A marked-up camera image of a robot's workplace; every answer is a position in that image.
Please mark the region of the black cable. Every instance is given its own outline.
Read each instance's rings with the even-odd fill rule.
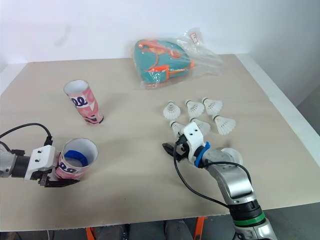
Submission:
[[[7,144],[5,144],[3,141],[0,141],[0,144],[7,150],[8,152],[11,152],[10,148],[8,147]]]
[[[234,232],[234,235],[233,235],[232,240],[236,240],[236,238],[237,238],[237,233],[236,233],[236,232]]]
[[[191,186],[189,186],[189,184],[186,182],[186,180],[184,179],[184,177],[181,175],[181,172],[179,171],[179,168],[178,168],[178,164],[177,164],[177,147],[178,145],[175,144],[174,145],[174,148],[173,148],[173,163],[174,163],[174,168],[176,170],[176,173],[178,174],[178,176],[180,177],[181,181],[183,182],[183,184],[191,191],[193,192],[195,195],[198,195],[199,197],[202,197],[204,199],[207,199],[209,201],[212,201],[216,204],[220,204],[221,206],[224,206],[228,209],[228,205],[219,201],[219,200],[216,200],[216,199],[213,199],[211,197],[208,197],[206,195],[203,195],[199,192],[197,192],[196,190],[194,190]]]
[[[212,161],[212,162],[208,162],[203,167],[206,168],[206,167],[209,167],[210,165],[219,165],[219,164],[234,165],[234,166],[237,166],[237,167],[241,168],[243,171],[245,171],[245,173],[248,176],[248,179],[249,179],[249,181],[251,183],[251,176],[250,176],[249,171],[239,163],[231,162],[231,161]]]
[[[22,240],[20,234],[19,234],[17,231],[16,231],[15,233],[16,233],[16,235],[18,236],[18,238],[19,238],[20,240]]]
[[[27,124],[23,124],[23,125],[20,125],[20,126],[16,126],[16,127],[12,128],[12,129],[2,133],[0,135],[0,139],[3,138],[6,135],[12,133],[15,130],[22,129],[22,128],[28,127],[28,126],[39,126],[39,127],[43,128],[46,131],[46,134],[48,135],[48,137],[52,137],[50,131],[44,125],[42,125],[40,123],[37,123],[37,122],[32,122],[32,123],[27,123]]]

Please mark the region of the white shuttlecock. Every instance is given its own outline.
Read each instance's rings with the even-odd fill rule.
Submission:
[[[207,97],[202,99],[202,103],[205,106],[205,110],[208,115],[216,115],[222,109],[222,101],[219,100],[211,100]]]
[[[205,106],[201,102],[187,100],[185,101],[185,105],[188,108],[190,118],[199,117],[205,110]]]
[[[195,117],[190,119],[190,123],[192,123],[192,122],[196,123],[196,125],[200,129],[203,136],[210,133],[211,126],[209,123],[207,123],[205,121],[200,121],[199,119],[196,119]]]
[[[212,120],[215,122],[220,135],[229,134],[236,127],[236,121],[231,118],[213,115]]]
[[[176,139],[178,139],[182,135],[181,131],[185,127],[185,125],[182,125],[182,124],[180,124],[180,123],[178,123],[176,121],[171,121],[169,126],[172,128],[174,137]]]
[[[181,110],[174,101],[169,101],[163,109],[163,116],[168,120],[174,120],[180,116]]]

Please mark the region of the paper cup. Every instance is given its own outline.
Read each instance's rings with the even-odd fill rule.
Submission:
[[[65,157],[76,153],[75,158]],[[98,157],[97,146],[87,138],[75,138],[67,142],[58,156],[55,174],[60,179],[79,179]]]
[[[103,121],[104,116],[99,111],[98,103],[86,81],[70,81],[63,90],[88,124],[98,125]]]

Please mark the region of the blue ring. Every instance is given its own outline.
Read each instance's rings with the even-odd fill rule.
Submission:
[[[199,163],[203,157],[203,155],[205,154],[205,152],[211,147],[210,143],[207,141],[205,143],[204,148],[201,150],[200,154],[196,157],[196,160],[194,162],[194,165],[198,168],[199,167]]]

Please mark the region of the table edge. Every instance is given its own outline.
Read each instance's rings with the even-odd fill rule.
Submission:
[[[320,136],[249,54],[236,54],[320,167]]]

